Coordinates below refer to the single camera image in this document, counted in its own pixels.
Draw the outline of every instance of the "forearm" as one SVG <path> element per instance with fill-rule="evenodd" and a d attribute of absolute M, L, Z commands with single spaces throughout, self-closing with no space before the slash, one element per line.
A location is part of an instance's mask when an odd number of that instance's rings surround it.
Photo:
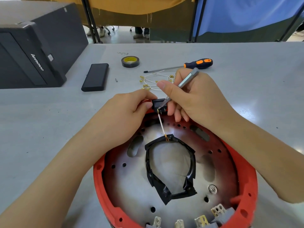
<path fill-rule="evenodd" d="M 242 155 L 281 199 L 304 201 L 304 155 L 239 115 L 214 133 Z"/>
<path fill-rule="evenodd" d="M 0 227 L 61 227 L 85 173 L 106 150 L 92 152 L 79 132 L 0 216 Z"/>

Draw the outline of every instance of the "computer tower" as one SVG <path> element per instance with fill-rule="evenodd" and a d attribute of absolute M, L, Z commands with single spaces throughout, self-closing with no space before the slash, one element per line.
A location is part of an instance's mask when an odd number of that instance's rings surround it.
<path fill-rule="evenodd" d="M 0 1 L 0 89 L 62 86 L 87 44 L 75 3 Z"/>

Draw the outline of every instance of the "small screwdriver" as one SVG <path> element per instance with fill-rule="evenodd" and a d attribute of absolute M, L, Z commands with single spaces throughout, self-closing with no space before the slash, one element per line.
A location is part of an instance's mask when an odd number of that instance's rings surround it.
<path fill-rule="evenodd" d="M 194 62 L 190 63 L 185 63 L 183 66 L 176 66 L 176 67 L 169 67 L 169 68 L 164 68 L 164 69 L 157 69 L 157 70 L 146 70 L 144 73 L 152 73 L 156 71 L 161 71 L 161 70 L 171 70 L 171 69 L 178 69 L 178 68 L 189 68 L 189 69 L 194 69 L 198 68 L 199 70 L 203 70 L 206 68 L 209 68 L 210 66 L 213 65 L 213 61 L 210 58 L 203 58 Z"/>
<path fill-rule="evenodd" d="M 179 88 L 183 88 L 185 85 L 187 85 L 190 81 L 192 81 L 193 78 L 195 78 L 198 74 L 199 74 L 199 70 L 198 68 L 194 68 L 187 77 L 185 77 L 184 80 L 182 80 L 182 82 L 178 85 Z M 167 97 L 163 103 L 161 104 L 160 107 L 158 107 L 158 109 L 162 108 L 165 104 L 167 104 L 169 101 L 171 101 L 171 98 Z"/>

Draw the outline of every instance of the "hand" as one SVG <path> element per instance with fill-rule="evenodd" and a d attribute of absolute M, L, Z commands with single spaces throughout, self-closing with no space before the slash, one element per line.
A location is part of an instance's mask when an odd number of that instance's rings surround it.
<path fill-rule="evenodd" d="M 212 130 L 237 114 L 214 80 L 206 73 L 200 72 L 183 89 L 178 88 L 177 85 L 191 71 L 187 68 L 177 70 L 173 84 L 165 80 L 158 81 L 157 86 L 172 99 L 168 103 L 168 115 L 174 114 L 176 122 L 179 122 L 182 117 L 185 121 L 189 121 L 190 117 Z"/>
<path fill-rule="evenodd" d="M 142 123 L 147 110 L 152 107 L 145 99 L 157 99 L 147 90 L 116 94 L 83 127 L 95 146 L 106 151 L 128 141 Z"/>

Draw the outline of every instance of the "lenovo logo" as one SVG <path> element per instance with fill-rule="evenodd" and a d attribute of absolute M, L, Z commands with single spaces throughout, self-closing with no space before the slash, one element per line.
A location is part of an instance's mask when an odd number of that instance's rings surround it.
<path fill-rule="evenodd" d="M 42 71 L 44 71 L 44 69 L 42 68 L 42 66 L 40 65 L 40 63 L 38 62 L 38 60 L 36 59 L 36 55 L 35 54 L 31 54 L 31 55 L 32 55 L 33 59 L 35 60 L 35 62 L 37 63 L 37 65 L 40 67 L 40 69 Z"/>

